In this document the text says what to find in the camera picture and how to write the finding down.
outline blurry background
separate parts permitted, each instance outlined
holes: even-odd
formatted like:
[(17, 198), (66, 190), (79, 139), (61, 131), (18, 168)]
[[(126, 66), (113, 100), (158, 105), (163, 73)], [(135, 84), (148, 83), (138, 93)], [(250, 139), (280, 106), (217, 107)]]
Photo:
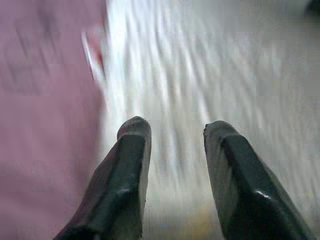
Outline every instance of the blurry background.
[(216, 120), (248, 138), (320, 234), (320, 25), (308, 1), (106, 2), (100, 154), (127, 119), (151, 124), (144, 238), (223, 238), (202, 135)]

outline white floor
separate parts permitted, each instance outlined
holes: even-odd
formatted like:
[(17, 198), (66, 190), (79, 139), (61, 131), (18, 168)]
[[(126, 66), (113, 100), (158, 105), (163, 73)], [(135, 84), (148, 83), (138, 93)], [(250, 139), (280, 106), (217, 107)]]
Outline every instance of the white floor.
[(152, 128), (147, 240), (221, 239), (206, 123), (248, 138), (320, 232), (320, 23), (306, 0), (109, 0), (104, 153), (127, 119)]

